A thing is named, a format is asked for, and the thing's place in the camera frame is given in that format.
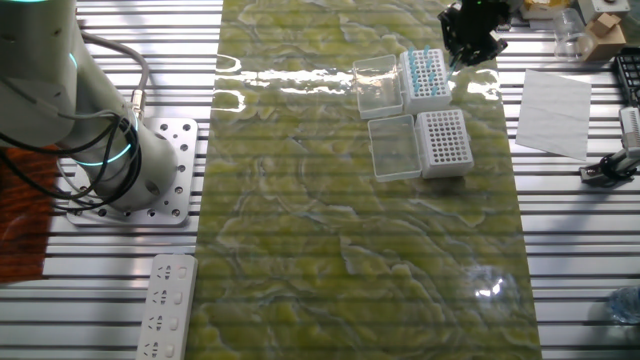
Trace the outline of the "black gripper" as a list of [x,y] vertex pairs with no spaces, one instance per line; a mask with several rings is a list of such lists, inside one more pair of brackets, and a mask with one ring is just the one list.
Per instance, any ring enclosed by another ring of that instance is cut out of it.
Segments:
[[495,59],[508,43],[491,35],[509,19],[511,7],[503,0],[461,0],[438,15],[450,62],[474,66]]

